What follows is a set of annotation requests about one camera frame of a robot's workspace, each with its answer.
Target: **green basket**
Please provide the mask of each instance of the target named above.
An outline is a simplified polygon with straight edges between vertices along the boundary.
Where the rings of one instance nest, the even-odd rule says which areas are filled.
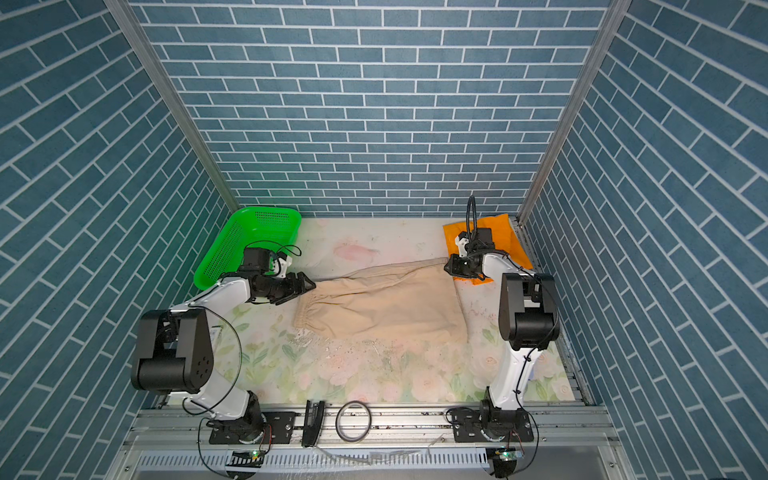
[[[290,208],[241,208],[224,224],[218,237],[194,273],[194,284],[200,290],[211,288],[222,273],[234,272],[243,262],[246,245],[277,251],[280,245],[292,245],[299,234],[301,215]]]

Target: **blue brick wall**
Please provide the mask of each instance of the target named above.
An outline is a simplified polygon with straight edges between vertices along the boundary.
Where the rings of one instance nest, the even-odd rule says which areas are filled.
[[[0,11],[0,478],[90,478],[146,398],[137,318],[227,212],[101,0]]]
[[[528,226],[638,478],[768,478],[767,25],[634,0]]]
[[[131,4],[238,200],[370,217],[517,212],[609,0],[215,3]]]

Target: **beige pants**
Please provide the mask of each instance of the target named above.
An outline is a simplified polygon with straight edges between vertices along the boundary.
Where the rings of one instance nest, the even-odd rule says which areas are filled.
[[[467,342],[447,259],[397,263],[318,282],[299,297],[293,325],[334,339]]]

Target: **orange fabric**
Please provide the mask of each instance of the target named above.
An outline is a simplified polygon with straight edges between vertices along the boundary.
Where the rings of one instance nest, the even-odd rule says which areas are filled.
[[[504,250],[505,252],[508,252],[509,257],[512,258],[512,261],[522,266],[523,268],[533,268],[533,264],[528,259],[528,255],[526,255],[525,251],[523,251],[520,240],[518,240],[515,232],[512,230],[512,227],[509,224],[509,215],[504,214],[497,217],[481,218],[478,220],[478,228],[490,228],[491,233],[493,234],[493,243],[495,243],[497,250]],[[467,223],[465,221],[460,223],[452,223],[450,225],[443,226],[442,229],[445,232],[445,245],[448,247],[448,255],[451,253],[458,253],[458,247],[456,246],[455,240],[461,232],[467,230]],[[480,283],[489,283],[493,281],[492,279],[482,281],[476,278],[471,280],[472,284],[474,285],[479,285]]]

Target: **folded fabric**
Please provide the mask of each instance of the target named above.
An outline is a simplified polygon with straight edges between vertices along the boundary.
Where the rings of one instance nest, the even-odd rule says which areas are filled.
[[[490,228],[493,235],[493,243],[499,250],[504,250],[509,253],[509,257],[513,262],[522,266],[523,268],[533,268],[533,264],[528,259],[528,255],[525,254],[520,240],[515,235],[515,231],[509,224],[509,215],[503,214],[496,217],[483,217],[478,220],[478,228]],[[458,253],[458,247],[456,246],[456,237],[463,231],[467,230],[466,222],[451,223],[445,225],[442,228],[445,232],[445,245],[448,247],[448,255],[451,253]],[[490,283],[492,279],[478,280],[472,279],[472,284],[479,285],[480,283]]]
[[[293,325],[334,339],[467,342],[446,258],[358,270],[299,297]]]

